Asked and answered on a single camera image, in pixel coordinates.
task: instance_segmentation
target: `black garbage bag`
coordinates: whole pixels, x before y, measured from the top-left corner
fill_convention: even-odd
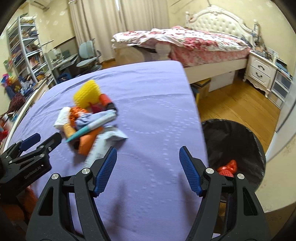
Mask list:
[[[266,159],[258,138],[244,125],[231,120],[211,119],[202,123],[209,166],[217,170],[231,160],[237,173],[256,191],[265,174]]]

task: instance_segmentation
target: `pink floral bedding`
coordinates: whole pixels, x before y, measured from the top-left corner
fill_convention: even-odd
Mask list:
[[[184,67],[193,67],[201,64],[220,63],[229,60],[246,58],[251,51],[247,47],[240,51],[196,51],[178,46],[172,46],[170,58],[182,63]]]
[[[155,48],[159,42],[170,44],[172,60],[184,66],[196,66],[246,58],[250,47],[239,38],[227,34],[189,30],[180,26],[151,31],[129,31],[113,36],[117,47]]]

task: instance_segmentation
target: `office chair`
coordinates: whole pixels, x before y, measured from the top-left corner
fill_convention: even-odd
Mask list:
[[[91,73],[102,69],[102,65],[95,64],[99,57],[102,55],[100,51],[97,50],[98,55],[96,56],[94,50],[94,44],[92,41],[87,41],[79,46],[79,56],[85,60],[79,62],[76,67],[87,68],[82,74]]]

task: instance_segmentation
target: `white curtain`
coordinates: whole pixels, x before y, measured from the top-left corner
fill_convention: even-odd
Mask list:
[[[76,0],[70,11],[78,45],[95,39],[102,61],[113,58],[114,34],[169,25],[166,0]]]
[[[91,39],[83,9],[82,1],[70,3],[71,18],[78,46]]]
[[[118,0],[127,31],[169,27],[166,0]]]

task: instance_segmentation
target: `light blue cloth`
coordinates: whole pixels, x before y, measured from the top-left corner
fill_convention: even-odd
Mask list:
[[[82,127],[85,127],[89,123],[101,118],[105,114],[107,114],[107,111],[101,111],[95,114],[92,114],[92,113],[83,114],[77,120],[75,120],[76,129],[80,130]]]

